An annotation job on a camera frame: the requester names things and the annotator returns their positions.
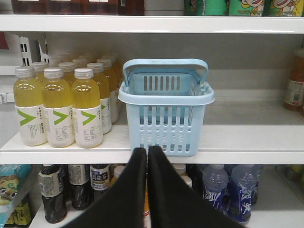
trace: brown bottle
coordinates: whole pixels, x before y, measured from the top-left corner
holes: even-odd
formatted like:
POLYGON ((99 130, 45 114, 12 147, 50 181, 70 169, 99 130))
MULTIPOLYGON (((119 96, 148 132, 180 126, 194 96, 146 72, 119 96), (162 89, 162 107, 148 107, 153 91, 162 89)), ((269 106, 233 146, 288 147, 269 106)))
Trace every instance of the brown bottle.
POLYGON ((14 14, 46 14, 45 0, 12 0, 14 14))
POLYGON ((294 60, 283 107, 291 111, 300 111, 304 99, 304 48, 294 52, 294 60))

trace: cartoon character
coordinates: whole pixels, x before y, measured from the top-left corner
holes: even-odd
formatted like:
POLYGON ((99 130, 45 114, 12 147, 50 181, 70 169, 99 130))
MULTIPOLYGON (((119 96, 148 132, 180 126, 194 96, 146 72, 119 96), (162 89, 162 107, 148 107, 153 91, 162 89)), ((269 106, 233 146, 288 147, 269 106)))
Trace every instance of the cartoon character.
POLYGON ((270 9, 278 10, 276 16, 300 17, 303 10, 303 0, 272 0, 270 9))
POLYGON ((264 0, 240 0, 242 1, 242 7, 253 7, 250 12, 251 16, 260 16, 263 12, 264 0))

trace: water bottle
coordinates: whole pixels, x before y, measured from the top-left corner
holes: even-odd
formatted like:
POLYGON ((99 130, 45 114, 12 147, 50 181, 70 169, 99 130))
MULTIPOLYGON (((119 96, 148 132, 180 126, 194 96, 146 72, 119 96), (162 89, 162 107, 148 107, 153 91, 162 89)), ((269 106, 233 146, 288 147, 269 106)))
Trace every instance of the water bottle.
POLYGON ((228 176, 223 164, 210 164, 203 174, 204 199, 218 211, 223 211, 223 197, 228 176))
POLYGON ((251 211, 251 191, 257 183, 254 165, 238 165, 231 174, 231 195, 227 214, 239 223, 247 223, 251 211))

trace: bottle label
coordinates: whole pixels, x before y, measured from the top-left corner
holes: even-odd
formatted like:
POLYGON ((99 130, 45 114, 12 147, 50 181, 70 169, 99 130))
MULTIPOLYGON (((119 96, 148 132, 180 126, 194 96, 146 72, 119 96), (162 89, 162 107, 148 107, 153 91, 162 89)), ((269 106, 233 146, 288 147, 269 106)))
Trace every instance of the bottle label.
POLYGON ((105 131, 105 129, 111 128, 112 126, 110 98, 101 99, 100 103, 101 103, 101 123, 103 126, 103 131, 105 131))
POLYGON ((302 106, 304 98, 304 82, 289 80, 284 101, 287 104, 302 106))
POLYGON ((25 142, 41 144, 47 141, 44 129, 43 105, 18 107, 17 120, 20 124, 20 134, 25 142))
POLYGON ((90 180, 88 165, 69 164, 68 173, 70 177, 70 183, 73 185, 83 185, 90 180))
POLYGON ((72 106, 43 107, 46 118, 47 140, 53 144, 69 145, 74 141, 72 106))
POLYGON ((118 90, 110 92, 110 110, 111 110, 111 123, 118 120, 118 90))
POLYGON ((103 136, 100 105, 95 108, 73 108, 73 121, 77 142, 100 142, 103 136))
POLYGON ((44 197, 54 197, 59 195, 63 191, 63 183, 60 169, 57 172, 48 175, 39 173, 38 180, 41 194, 44 197))
POLYGON ((104 169, 94 169, 90 167, 91 185, 96 191, 104 191, 110 187, 110 165, 104 169))

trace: bottle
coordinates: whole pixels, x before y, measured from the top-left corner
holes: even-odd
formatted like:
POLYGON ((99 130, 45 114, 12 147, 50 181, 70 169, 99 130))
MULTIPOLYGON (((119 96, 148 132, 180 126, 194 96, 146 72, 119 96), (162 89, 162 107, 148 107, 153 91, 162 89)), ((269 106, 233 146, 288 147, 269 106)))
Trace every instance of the bottle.
POLYGON ((224 192, 228 183, 228 175, 223 164, 210 164, 204 171, 204 199, 215 209, 223 211, 224 192))
POLYGON ((60 68, 44 69, 44 77, 42 98, 47 140, 53 147, 65 147, 74 142, 70 86, 60 68))
POLYGON ((93 76, 92 69, 75 69, 77 80, 71 89, 75 140, 83 148, 95 147, 103 140, 100 94, 93 76))
POLYGON ((283 107, 291 111, 300 111, 304 100, 304 48, 294 52, 294 60, 283 107))
POLYGON ((18 80, 13 90, 21 138, 28 146, 43 144, 47 136, 44 130, 41 83, 34 78, 32 66, 17 67, 16 77, 18 80))
POLYGON ((36 73, 35 78, 37 78, 40 82, 43 83, 44 82, 43 70, 49 67, 48 62, 35 62, 32 63, 32 66, 35 69, 35 73, 36 73))
POLYGON ((46 14, 45 0, 12 0, 14 14, 46 14))
POLYGON ((90 166, 87 164, 69 164, 68 173, 72 189, 72 206, 77 210, 86 209, 92 203, 90 184, 90 166))
POLYGON ((29 209, 29 196, 18 204, 14 211, 15 224, 18 228, 28 228, 32 222, 32 216, 29 209))
POLYGON ((110 165, 92 164, 90 166, 91 187, 94 192, 94 202, 102 198, 110 187, 110 165))
POLYGON ((112 62, 110 59, 100 58, 97 63, 102 63, 104 65, 104 74, 109 79, 110 86, 110 110, 111 110, 111 123, 115 123, 119 117, 119 106, 118 106, 118 86, 116 73, 112 69, 112 62))
POLYGON ((62 221, 67 214, 59 165, 44 164, 38 181, 42 194, 45 218, 49 223, 62 221))
POLYGON ((239 223, 247 223, 251 215, 251 191, 257 183, 254 165, 238 165, 231 174, 231 195, 227 214, 239 223))
POLYGON ((74 77, 74 70, 76 68, 75 63, 72 62, 65 62, 65 63, 59 63, 58 67, 63 70, 63 79, 66 80, 70 87, 72 87, 72 84, 75 82, 74 77))
POLYGON ((110 183, 111 186, 115 183, 115 181, 118 179, 118 177, 120 176, 120 174, 122 174, 122 172, 124 171, 124 169, 125 169, 124 165, 119 165, 119 166, 117 166, 114 169, 114 176, 111 179, 111 183, 110 183))
POLYGON ((100 104, 101 104, 101 122, 103 126, 103 134, 106 134, 112 128, 109 79, 103 73, 104 66, 102 63, 89 63, 87 65, 87 68, 93 70, 94 73, 93 80, 97 83, 99 87, 100 104))

